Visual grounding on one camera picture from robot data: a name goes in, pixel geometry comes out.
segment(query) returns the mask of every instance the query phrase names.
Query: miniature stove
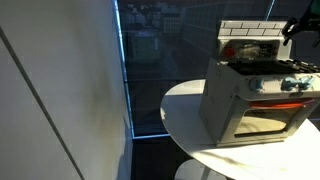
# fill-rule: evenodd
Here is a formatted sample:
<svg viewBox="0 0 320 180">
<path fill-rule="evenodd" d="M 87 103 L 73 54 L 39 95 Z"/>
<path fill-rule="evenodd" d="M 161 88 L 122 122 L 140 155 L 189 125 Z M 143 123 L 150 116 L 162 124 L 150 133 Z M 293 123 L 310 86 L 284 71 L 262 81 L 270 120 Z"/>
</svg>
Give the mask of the miniature stove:
<svg viewBox="0 0 320 180">
<path fill-rule="evenodd" d="M 289 58 L 285 24 L 222 21 L 200 107 L 218 147 L 284 141 L 319 104 L 320 68 Z"/>
</svg>

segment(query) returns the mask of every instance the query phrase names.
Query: oven window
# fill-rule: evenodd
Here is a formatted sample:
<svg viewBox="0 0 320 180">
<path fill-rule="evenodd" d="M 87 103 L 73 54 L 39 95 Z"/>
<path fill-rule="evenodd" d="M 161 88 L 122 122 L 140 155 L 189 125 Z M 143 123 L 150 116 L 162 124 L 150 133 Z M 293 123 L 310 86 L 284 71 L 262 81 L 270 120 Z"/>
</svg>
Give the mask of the oven window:
<svg viewBox="0 0 320 180">
<path fill-rule="evenodd" d="M 236 129 L 235 136 L 282 131 L 300 108 L 247 110 Z"/>
</svg>

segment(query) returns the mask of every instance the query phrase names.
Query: black floor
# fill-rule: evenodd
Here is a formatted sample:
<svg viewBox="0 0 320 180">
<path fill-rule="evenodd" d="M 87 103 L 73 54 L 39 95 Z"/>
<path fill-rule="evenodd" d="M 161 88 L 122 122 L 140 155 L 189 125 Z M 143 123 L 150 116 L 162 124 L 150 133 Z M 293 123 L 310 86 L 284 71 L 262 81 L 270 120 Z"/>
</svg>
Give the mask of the black floor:
<svg viewBox="0 0 320 180">
<path fill-rule="evenodd" d="M 320 130 L 320 121 L 311 121 Z M 191 159 L 170 137 L 134 140 L 131 180 L 173 180 L 178 167 Z"/>
</svg>

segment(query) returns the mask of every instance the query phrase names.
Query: white round table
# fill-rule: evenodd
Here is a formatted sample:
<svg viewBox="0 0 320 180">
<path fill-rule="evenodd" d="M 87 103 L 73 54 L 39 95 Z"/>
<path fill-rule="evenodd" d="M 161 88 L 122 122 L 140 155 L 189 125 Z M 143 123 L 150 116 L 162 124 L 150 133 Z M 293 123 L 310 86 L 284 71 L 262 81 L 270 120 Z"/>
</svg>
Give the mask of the white round table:
<svg viewBox="0 0 320 180">
<path fill-rule="evenodd" d="M 309 120 L 284 142 L 216 148 L 199 117 L 204 83 L 179 84 L 162 99 L 164 126 L 186 153 L 233 179 L 318 179 L 320 133 Z"/>
</svg>

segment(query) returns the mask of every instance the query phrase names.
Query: stovetop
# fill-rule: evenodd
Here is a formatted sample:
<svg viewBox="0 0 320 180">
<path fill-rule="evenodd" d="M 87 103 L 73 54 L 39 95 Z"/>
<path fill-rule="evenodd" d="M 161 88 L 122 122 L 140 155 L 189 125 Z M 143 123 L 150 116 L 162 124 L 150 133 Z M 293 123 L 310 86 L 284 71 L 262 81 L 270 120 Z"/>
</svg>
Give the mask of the stovetop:
<svg viewBox="0 0 320 180">
<path fill-rule="evenodd" d="M 241 75 L 320 73 L 319 67 L 298 60 L 237 61 L 228 66 Z"/>
</svg>

